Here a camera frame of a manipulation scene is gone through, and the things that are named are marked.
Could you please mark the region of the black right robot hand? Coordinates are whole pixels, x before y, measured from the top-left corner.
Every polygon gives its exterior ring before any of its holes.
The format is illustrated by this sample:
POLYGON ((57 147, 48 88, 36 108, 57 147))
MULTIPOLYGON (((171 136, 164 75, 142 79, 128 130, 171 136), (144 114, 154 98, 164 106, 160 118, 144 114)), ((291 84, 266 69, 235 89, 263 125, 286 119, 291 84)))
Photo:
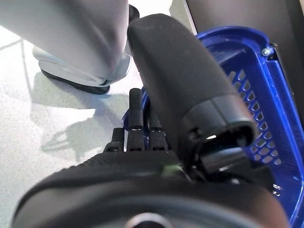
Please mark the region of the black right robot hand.
POLYGON ((130 90, 128 133, 45 178, 20 200, 14 228, 287 228, 269 168, 243 147, 257 127, 225 72, 177 20, 154 14, 127 30, 150 100, 130 90))

